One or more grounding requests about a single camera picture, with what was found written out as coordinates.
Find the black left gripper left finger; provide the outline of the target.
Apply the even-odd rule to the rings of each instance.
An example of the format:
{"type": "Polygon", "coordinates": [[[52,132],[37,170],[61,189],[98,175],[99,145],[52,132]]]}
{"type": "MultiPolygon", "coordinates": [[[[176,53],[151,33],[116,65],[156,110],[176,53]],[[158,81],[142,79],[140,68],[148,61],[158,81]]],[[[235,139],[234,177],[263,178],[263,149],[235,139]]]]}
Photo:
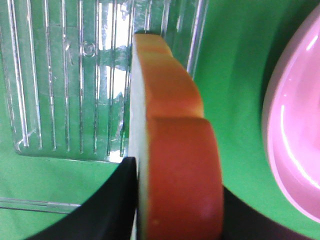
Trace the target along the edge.
{"type": "Polygon", "coordinates": [[[129,240],[137,207],[136,159],[126,157],[80,207],[32,240],[129,240]]]}

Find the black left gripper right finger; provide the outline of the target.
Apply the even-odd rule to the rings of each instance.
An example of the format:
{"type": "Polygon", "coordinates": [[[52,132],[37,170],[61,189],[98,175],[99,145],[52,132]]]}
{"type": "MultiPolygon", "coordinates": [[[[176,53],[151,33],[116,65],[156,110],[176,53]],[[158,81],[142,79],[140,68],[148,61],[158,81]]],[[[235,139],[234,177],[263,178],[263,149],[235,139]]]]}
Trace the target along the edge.
{"type": "Polygon", "coordinates": [[[311,222],[289,207],[267,202],[269,211],[263,212],[238,198],[227,187],[224,190],[224,220],[222,240],[312,240],[307,226],[311,222]]]}

